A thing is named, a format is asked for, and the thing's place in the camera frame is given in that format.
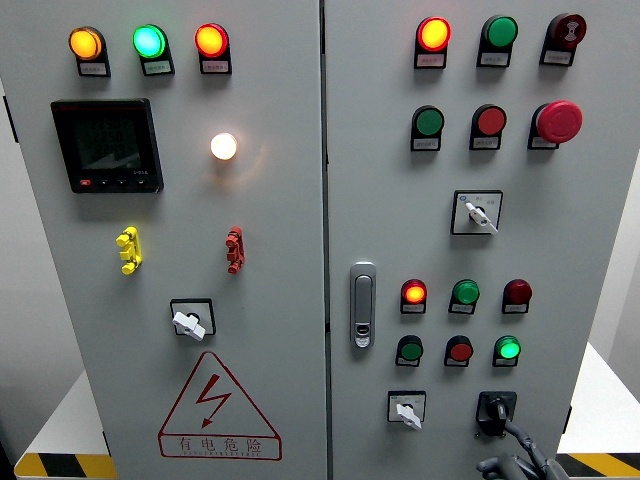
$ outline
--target red indicator light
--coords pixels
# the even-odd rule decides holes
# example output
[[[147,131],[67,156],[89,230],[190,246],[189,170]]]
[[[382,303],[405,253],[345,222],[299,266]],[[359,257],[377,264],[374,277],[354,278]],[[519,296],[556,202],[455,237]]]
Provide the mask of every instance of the red indicator light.
[[[504,287],[504,293],[507,300],[514,305],[524,305],[529,303],[533,296],[531,285],[522,279],[511,280]]]
[[[422,303],[427,298],[427,287],[420,280],[409,280],[402,286],[402,297],[409,303]]]
[[[456,362],[466,362],[473,355],[473,349],[471,345],[466,343],[459,343],[451,349],[451,358]]]
[[[587,33],[587,22],[582,16],[563,13],[549,24],[549,35],[560,47],[576,48]]]
[[[196,31],[195,42],[198,51],[203,56],[216,58],[227,50],[229,36],[220,25],[207,23]]]
[[[507,115],[498,107],[489,107],[478,117],[478,129],[484,135],[496,135],[506,124]]]
[[[449,44],[451,25],[442,17],[429,17],[418,27],[418,43],[429,52],[439,52]]]
[[[536,126],[538,134],[547,142],[568,142],[582,127],[582,111],[569,100],[558,100],[540,110]]]

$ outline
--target gray metal panel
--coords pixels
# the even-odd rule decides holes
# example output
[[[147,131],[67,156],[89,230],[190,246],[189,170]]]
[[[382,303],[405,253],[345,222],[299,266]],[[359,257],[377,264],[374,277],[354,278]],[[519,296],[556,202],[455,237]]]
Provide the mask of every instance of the gray metal panel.
[[[482,390],[515,390],[514,420],[551,455],[558,445],[638,154],[640,107],[633,1],[326,2],[333,447],[336,479],[479,478],[474,465],[512,439],[476,440]],[[588,22],[571,68],[540,67],[547,25],[560,13]],[[506,70],[477,69],[483,23],[513,16],[520,31]],[[428,16],[452,26],[447,68],[414,71],[415,31]],[[567,98],[584,125],[555,152],[526,149],[535,109]],[[480,105],[504,108],[498,152],[468,150]],[[442,110],[438,153],[409,151],[416,108]],[[449,234],[453,192],[504,191],[496,237]],[[377,268],[376,344],[349,342],[349,268]],[[400,287],[429,288],[426,316],[401,317]],[[476,280],[472,317],[449,315],[451,289]],[[502,289],[524,278],[530,312],[500,313]],[[417,369],[396,367],[398,340],[422,338]],[[446,368],[446,342],[467,335],[469,368]],[[519,337],[514,369],[491,366],[496,339]],[[388,390],[426,390],[424,429],[386,421]]]
[[[229,32],[230,78],[199,73],[193,36],[211,21]],[[166,32],[175,77],[143,77],[131,35],[144,23]],[[105,36],[111,79],[78,76],[67,38],[82,25]],[[2,1],[0,72],[122,480],[325,476],[319,38],[310,0]],[[135,97],[151,101],[164,192],[71,193],[49,103]],[[239,143],[226,165],[208,151],[222,131]],[[124,277],[115,238],[129,224],[145,258]],[[247,263],[231,276],[236,224]],[[217,334],[202,343],[171,324],[169,301],[187,297],[214,301]],[[282,461],[160,456],[158,432],[203,351],[282,437]]]

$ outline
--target green indicator light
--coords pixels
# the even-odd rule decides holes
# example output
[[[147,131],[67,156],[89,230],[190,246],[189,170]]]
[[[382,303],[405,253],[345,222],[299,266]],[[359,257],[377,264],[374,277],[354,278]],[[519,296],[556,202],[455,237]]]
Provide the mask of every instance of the green indicator light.
[[[141,57],[157,58],[167,46],[164,33],[155,25],[143,25],[133,32],[133,46]]]
[[[484,37],[494,47],[509,46],[518,36],[518,24],[511,17],[492,17],[483,30]]]
[[[473,280],[462,280],[453,287],[453,296],[463,305],[470,305],[480,298],[480,288]]]
[[[422,347],[416,343],[409,343],[402,347],[402,358],[413,361],[422,356]]]
[[[444,125],[444,118],[438,110],[428,109],[418,115],[416,127],[423,135],[435,135]]]
[[[506,336],[496,342],[496,351],[502,358],[511,360],[520,355],[520,342],[516,337]]]

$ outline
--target dark red push button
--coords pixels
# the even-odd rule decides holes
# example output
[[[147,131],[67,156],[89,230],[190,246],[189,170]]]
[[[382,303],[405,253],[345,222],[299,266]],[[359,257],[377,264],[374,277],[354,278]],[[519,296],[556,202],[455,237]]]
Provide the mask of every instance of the dark red push button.
[[[576,48],[587,33],[587,22],[577,14],[563,13],[549,25],[549,36],[561,48]]]
[[[504,287],[502,313],[527,313],[532,296],[529,282],[521,278],[511,280]]]
[[[542,108],[536,121],[538,134],[549,143],[565,143],[582,127],[582,111],[569,100],[558,100]]]
[[[485,108],[478,117],[478,129],[485,135],[501,132],[507,124],[507,115],[500,107],[494,105]]]
[[[473,347],[468,337],[456,335],[447,342],[444,354],[445,367],[468,367]]]

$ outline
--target indicator light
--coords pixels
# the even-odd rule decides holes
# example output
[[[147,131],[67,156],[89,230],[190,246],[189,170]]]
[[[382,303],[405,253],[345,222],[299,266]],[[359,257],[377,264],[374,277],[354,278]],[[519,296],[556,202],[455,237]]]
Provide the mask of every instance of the indicator light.
[[[512,335],[500,337],[493,352],[494,367],[515,367],[522,348],[518,339]]]
[[[446,367],[468,367],[469,359],[473,356],[473,347],[468,337],[456,335],[447,342],[444,355]]]
[[[418,108],[411,120],[411,151],[440,150],[444,115],[433,105]]]
[[[570,67],[578,44],[587,33],[587,22],[578,14],[563,13],[549,23],[540,54],[541,65]]]
[[[526,280],[511,280],[502,294],[502,313],[527,313],[532,296],[531,285]]]
[[[396,365],[399,367],[417,367],[424,353],[422,340],[415,335],[405,335],[398,342]]]
[[[569,100],[540,106],[531,119],[529,150],[555,150],[575,137],[582,128],[582,111]]]
[[[207,23],[196,31],[195,42],[202,55],[216,58],[227,49],[229,38],[222,27],[214,23]]]
[[[429,17],[418,27],[418,42],[429,52],[439,52],[451,38],[451,26],[442,17]]]
[[[143,25],[133,33],[133,46],[144,58],[158,58],[164,53],[167,39],[155,25]]]
[[[69,48],[76,57],[80,76],[111,76],[107,47],[98,30],[92,27],[73,29],[69,34]]]
[[[102,39],[91,27],[76,28],[69,35],[69,48],[80,60],[95,60],[102,53]]]
[[[229,35],[220,25],[205,23],[196,30],[196,48],[202,74],[231,74]]]
[[[503,15],[489,18],[482,27],[476,66],[507,68],[517,36],[518,24],[513,18]]]
[[[400,313],[423,314],[427,311],[427,287],[422,280],[407,280],[402,285]]]
[[[482,105],[471,119],[469,150],[499,150],[507,114],[497,105]]]
[[[480,288],[473,280],[460,280],[453,286],[449,313],[473,314],[480,298]]]
[[[133,46],[140,56],[142,73],[145,76],[175,73],[169,40],[156,25],[141,25],[133,32]]]
[[[413,67],[445,68],[451,25],[442,17],[425,18],[416,30]]]
[[[219,133],[211,139],[211,153],[220,160],[230,160],[236,154],[238,142],[230,133]]]

